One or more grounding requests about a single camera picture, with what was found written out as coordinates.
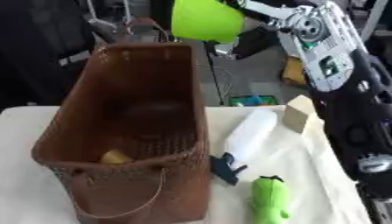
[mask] green lamp shade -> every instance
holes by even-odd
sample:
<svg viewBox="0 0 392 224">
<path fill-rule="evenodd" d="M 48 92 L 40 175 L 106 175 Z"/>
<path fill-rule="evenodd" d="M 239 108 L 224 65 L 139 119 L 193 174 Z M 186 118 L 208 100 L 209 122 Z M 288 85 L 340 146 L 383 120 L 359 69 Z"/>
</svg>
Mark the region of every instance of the green lamp shade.
<svg viewBox="0 0 392 224">
<path fill-rule="evenodd" d="M 181 38 L 232 42 L 243 20 L 238 10 L 216 0 L 176 0 L 171 31 Z"/>
</svg>

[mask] green stuffed toy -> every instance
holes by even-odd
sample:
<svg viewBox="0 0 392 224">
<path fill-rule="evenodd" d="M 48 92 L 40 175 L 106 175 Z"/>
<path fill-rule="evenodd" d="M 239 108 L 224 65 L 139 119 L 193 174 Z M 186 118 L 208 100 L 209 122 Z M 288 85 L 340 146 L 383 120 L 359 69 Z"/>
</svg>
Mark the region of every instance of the green stuffed toy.
<svg viewBox="0 0 392 224">
<path fill-rule="evenodd" d="M 260 177 L 252 183 L 252 207 L 254 224 L 280 224 L 289 218 L 286 212 L 288 189 L 277 176 Z"/>
</svg>

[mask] black chair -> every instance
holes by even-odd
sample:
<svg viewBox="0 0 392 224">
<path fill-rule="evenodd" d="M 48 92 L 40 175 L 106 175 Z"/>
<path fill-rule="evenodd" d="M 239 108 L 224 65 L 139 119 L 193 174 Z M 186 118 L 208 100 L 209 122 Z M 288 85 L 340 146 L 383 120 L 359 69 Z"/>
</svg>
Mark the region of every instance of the black chair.
<svg viewBox="0 0 392 224">
<path fill-rule="evenodd" d="M 74 0 L 17 0 L 0 3 L 0 110 L 36 102 L 60 105 L 86 61 L 59 61 L 92 52 L 95 33 Z"/>
</svg>

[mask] wicker basket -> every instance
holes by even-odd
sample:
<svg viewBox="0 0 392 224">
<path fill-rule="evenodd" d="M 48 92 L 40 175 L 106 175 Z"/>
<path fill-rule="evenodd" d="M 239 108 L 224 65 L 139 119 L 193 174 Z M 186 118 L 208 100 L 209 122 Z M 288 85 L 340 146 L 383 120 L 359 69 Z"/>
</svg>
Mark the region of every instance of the wicker basket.
<svg viewBox="0 0 392 224">
<path fill-rule="evenodd" d="M 210 174 L 200 97 L 190 46 L 105 46 L 32 155 L 61 180 L 82 222 L 202 219 Z M 100 164 L 112 150 L 132 161 Z"/>
</svg>

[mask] white table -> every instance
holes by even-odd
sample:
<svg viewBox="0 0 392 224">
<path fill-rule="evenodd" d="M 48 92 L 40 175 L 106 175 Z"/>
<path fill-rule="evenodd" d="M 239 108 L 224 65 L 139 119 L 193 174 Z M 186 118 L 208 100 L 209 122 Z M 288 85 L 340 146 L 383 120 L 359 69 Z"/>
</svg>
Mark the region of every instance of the white table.
<svg viewBox="0 0 392 224">
<path fill-rule="evenodd" d="M 79 223 L 60 182 L 30 155 L 57 109 L 10 108 L 0 115 L 0 223 Z M 206 109 L 212 154 L 222 153 L 223 140 L 251 109 Z M 270 109 L 281 115 L 284 107 Z M 278 175 L 287 183 L 290 218 L 285 223 L 370 223 L 354 183 L 341 170 L 321 124 L 314 124 L 305 137 L 279 124 L 248 166 L 235 187 L 213 180 L 208 214 L 194 224 L 251 223 L 249 187 L 260 175 Z"/>
</svg>

